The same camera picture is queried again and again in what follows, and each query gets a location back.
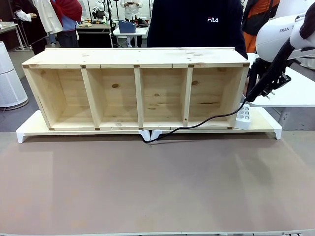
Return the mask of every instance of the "blue box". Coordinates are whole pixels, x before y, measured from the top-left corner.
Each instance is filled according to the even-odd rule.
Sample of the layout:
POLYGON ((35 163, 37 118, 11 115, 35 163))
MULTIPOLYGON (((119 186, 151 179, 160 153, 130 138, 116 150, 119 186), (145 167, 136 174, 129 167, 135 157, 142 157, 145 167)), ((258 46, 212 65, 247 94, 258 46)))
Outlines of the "blue box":
POLYGON ((136 33, 136 24, 128 21, 119 20, 120 33, 136 33))

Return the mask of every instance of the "white air purifier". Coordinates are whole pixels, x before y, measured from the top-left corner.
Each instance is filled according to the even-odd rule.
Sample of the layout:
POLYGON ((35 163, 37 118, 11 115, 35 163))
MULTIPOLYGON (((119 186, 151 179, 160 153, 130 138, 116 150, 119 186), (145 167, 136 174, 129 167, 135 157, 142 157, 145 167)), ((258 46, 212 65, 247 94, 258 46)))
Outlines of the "white air purifier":
POLYGON ((28 101, 9 53, 0 41, 0 110, 16 109, 26 105, 28 101))

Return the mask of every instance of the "fila logo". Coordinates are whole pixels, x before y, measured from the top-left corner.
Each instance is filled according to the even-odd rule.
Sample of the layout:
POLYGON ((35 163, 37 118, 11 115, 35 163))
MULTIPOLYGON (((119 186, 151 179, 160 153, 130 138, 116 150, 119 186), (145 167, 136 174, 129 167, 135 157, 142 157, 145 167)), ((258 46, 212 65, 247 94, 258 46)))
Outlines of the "fila logo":
POLYGON ((219 19, 218 18, 214 18, 214 17, 208 17, 208 22, 214 22, 214 23, 219 23, 219 19))

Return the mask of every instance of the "white power strip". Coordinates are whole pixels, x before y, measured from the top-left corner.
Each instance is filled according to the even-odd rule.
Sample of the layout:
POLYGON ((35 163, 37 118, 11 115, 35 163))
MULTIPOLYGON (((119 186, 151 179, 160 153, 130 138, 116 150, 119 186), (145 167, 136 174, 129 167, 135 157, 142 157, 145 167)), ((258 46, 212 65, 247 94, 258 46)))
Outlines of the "white power strip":
POLYGON ((248 130, 251 125, 251 111, 249 104, 245 104, 237 113, 234 128, 248 130))

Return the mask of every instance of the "table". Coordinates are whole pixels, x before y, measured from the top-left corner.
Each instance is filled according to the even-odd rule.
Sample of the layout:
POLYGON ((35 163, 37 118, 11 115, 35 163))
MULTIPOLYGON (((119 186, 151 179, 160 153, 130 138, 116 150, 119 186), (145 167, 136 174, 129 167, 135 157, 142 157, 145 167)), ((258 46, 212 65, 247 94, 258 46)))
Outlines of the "table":
POLYGON ((0 234, 314 228, 315 170, 285 141, 265 134, 173 138, 158 145, 131 136, 10 142, 0 154, 0 234))
POLYGON ((15 30, 16 31, 16 35, 18 37, 18 40, 19 40, 19 43, 20 43, 20 47, 21 47, 21 50, 24 51, 24 46, 23 46, 23 43, 22 43, 22 40, 21 40, 21 37, 19 35, 19 32, 18 32, 18 24, 15 24, 15 23, 10 23, 10 22, 0 22, 1 25, 7 25, 5 28, 1 29, 0 30, 0 34, 1 33, 4 33, 4 32, 7 32, 7 31, 11 31, 11 30, 15 30))
MULTIPOLYGON (((248 55, 250 62, 257 58, 257 54, 248 55)), ((256 107, 284 108, 279 119, 279 124, 282 126, 289 116, 290 108, 315 107, 315 82, 289 67, 286 68, 285 73, 291 77, 292 81, 273 91, 275 95, 269 94, 270 99, 259 96, 250 103, 256 107)))
POLYGON ((110 25, 93 24, 91 27, 78 27, 80 48, 111 48, 110 25))
POLYGON ((147 35, 148 30, 149 30, 149 27, 145 27, 145 28, 136 28, 136 33, 120 33, 119 27, 117 27, 113 33, 116 37, 127 36, 127 45, 129 48, 132 48, 131 43, 130 43, 130 37, 135 36, 134 37, 134 45, 135 45, 135 47, 138 47, 138 41, 137 41, 136 36, 145 36, 145 35, 147 35))

